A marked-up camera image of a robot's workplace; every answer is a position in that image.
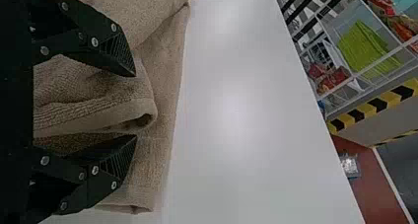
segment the screw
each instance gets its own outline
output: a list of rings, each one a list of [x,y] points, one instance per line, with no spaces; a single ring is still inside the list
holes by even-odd
[[[64,11],[68,11],[68,5],[67,5],[67,3],[62,2],[62,3],[61,3],[61,8],[62,8]]]
[[[94,166],[92,168],[92,174],[93,176],[97,175],[99,173],[99,167],[98,166]]]
[[[112,182],[111,183],[111,190],[115,190],[117,187],[117,182]]]
[[[94,47],[98,47],[98,45],[99,45],[99,41],[95,37],[92,38],[92,45]]]
[[[43,166],[46,166],[49,164],[49,157],[48,156],[43,156],[42,159],[40,159],[40,164]]]
[[[61,204],[59,205],[59,209],[61,209],[61,211],[65,211],[67,207],[68,207],[68,202],[66,201],[61,202]]]
[[[110,26],[111,26],[111,30],[116,32],[116,30],[117,30],[116,24],[111,24]]]
[[[84,173],[80,173],[79,175],[79,180],[82,181],[84,179],[84,177],[86,176],[86,174]]]
[[[46,46],[41,46],[40,47],[40,53],[47,56],[49,54],[49,49]]]

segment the fabric texture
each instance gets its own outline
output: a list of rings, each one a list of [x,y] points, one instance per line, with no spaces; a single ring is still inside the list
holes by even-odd
[[[122,26],[137,76],[119,77],[63,56],[36,66],[35,146],[66,155],[137,134],[122,187],[97,208],[152,211],[172,147],[188,0],[81,1]]]

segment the yellow and black warning tape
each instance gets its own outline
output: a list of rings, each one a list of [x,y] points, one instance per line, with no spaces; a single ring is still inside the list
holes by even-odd
[[[410,131],[407,131],[407,132],[404,132],[404,133],[402,133],[400,135],[397,135],[396,137],[392,137],[392,138],[386,139],[386,140],[384,140],[384,141],[382,141],[380,143],[375,144],[374,147],[379,147],[379,146],[385,145],[386,143],[396,141],[398,139],[401,139],[401,138],[410,136],[410,135],[415,134],[415,133],[418,133],[418,129],[412,129]]]
[[[356,107],[348,113],[339,115],[336,119],[326,122],[329,132],[337,134],[344,128],[347,128],[363,119],[374,116],[377,113],[393,108],[408,98],[418,96],[418,79],[410,79],[401,85],[378,97]]]

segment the towel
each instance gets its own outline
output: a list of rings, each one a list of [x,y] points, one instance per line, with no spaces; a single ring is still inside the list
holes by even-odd
[[[82,1],[93,2],[100,9],[95,1]],[[35,68],[35,146],[66,155],[125,133],[139,136],[122,187],[103,200],[97,206],[99,209],[137,214],[154,208],[172,147],[189,14],[189,8],[181,6],[186,1],[169,1],[170,8],[156,11],[150,3],[160,0],[150,0],[151,6],[138,7],[136,13],[129,10],[130,5],[135,8],[136,2],[125,1],[129,5],[125,7],[129,18],[120,16],[126,13],[123,8],[119,15],[115,14],[114,19],[125,30],[132,49],[137,70],[134,79],[62,56]],[[147,15],[142,8],[150,8],[150,13],[156,14],[155,19],[149,18],[149,25],[135,20]],[[101,11],[113,18],[107,11]],[[163,18],[172,14],[163,22]],[[142,31],[151,35],[146,37]]]
[[[187,0],[81,0],[118,22],[131,49]],[[101,130],[135,131],[155,121],[157,109],[140,56],[137,77],[112,75],[64,56],[35,67],[35,137]]]

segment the white tabletop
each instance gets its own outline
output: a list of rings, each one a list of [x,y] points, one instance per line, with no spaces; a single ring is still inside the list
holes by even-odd
[[[275,0],[192,0],[161,207],[45,223],[364,223]]]

